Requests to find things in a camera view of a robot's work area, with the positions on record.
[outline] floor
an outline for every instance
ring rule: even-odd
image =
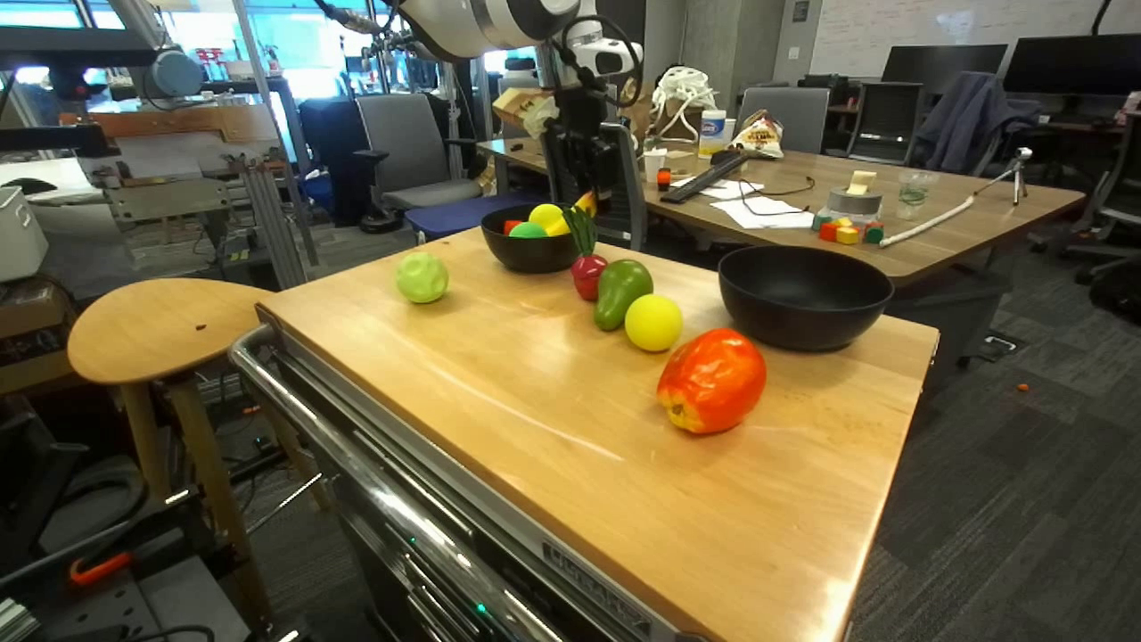
[[[414,243],[332,225],[314,239],[314,275]],[[153,239],[132,243],[153,271],[171,257]],[[852,606],[852,642],[1137,638],[1141,328],[1091,307],[1073,264],[1027,246],[1006,257],[1013,292],[995,332],[1020,350],[977,346],[927,399]],[[242,460],[257,428],[232,421],[228,432]],[[289,478],[267,471],[239,492],[257,521]],[[278,631],[367,635],[360,574],[328,514],[296,503],[253,546]]]

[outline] cardboard box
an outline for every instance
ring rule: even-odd
[[[68,378],[71,296],[50,278],[0,285],[0,396]]]

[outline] bowl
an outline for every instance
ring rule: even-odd
[[[809,246],[749,246],[717,264],[731,321],[756,342],[831,353],[856,342],[891,303],[884,271]]]
[[[510,239],[503,232],[506,221],[528,221],[528,207],[485,214],[485,243],[499,257],[506,271],[517,275],[546,275],[567,271],[574,264],[574,235],[549,235],[549,239]]]

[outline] desk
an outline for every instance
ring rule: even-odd
[[[453,467],[478,478],[456,474],[449,492],[467,499],[442,506],[485,514],[492,499],[474,492],[496,489],[499,528],[524,528],[524,514],[685,631],[841,638],[938,332],[881,317],[841,353],[767,350],[770,385],[749,421],[688,439],[653,403],[667,357],[599,332],[563,271],[510,275],[478,228],[424,250],[456,268],[439,307],[399,300],[403,253],[260,300],[328,367],[321,385],[406,421],[353,432],[431,442],[449,471],[424,485]],[[688,335],[727,325],[713,271],[617,246],[606,257],[645,260]]]
[[[531,139],[510,139],[510,143],[488,143],[488,153],[503,157],[510,168],[528,168],[528,171],[546,171],[542,146]],[[699,171],[699,161],[681,157],[674,168],[681,171]],[[913,218],[899,218],[895,207],[895,185],[906,171],[913,168],[891,168],[891,164],[859,164],[845,157],[817,157],[817,153],[784,153],[784,161],[756,161],[745,164],[742,175],[763,182],[770,193],[792,193],[806,189],[813,178],[813,189],[784,196],[792,207],[820,210],[827,203],[827,189],[849,185],[849,175],[877,171],[877,185],[884,189],[884,218],[888,232],[913,228],[927,218],[938,218],[963,203],[977,185],[988,178],[973,175],[934,175],[934,185],[927,193],[923,210]],[[1009,207],[1009,185],[991,185],[988,193],[977,196],[977,203],[909,239],[899,246],[838,246],[838,243],[820,243],[813,232],[802,228],[738,228],[724,210],[717,210],[710,200],[688,200],[688,203],[660,203],[653,189],[645,189],[645,207],[649,214],[674,218],[681,225],[710,228],[717,235],[731,235],[742,243],[770,243],[770,246],[824,246],[831,253],[849,253],[859,257],[874,268],[881,268],[891,282],[909,285],[920,282],[977,250],[988,250],[1002,239],[1013,239],[1027,232],[1030,225],[1066,214],[1080,207],[1080,193],[1073,189],[1048,189],[1048,185],[1030,185],[1027,200],[1020,207]]]

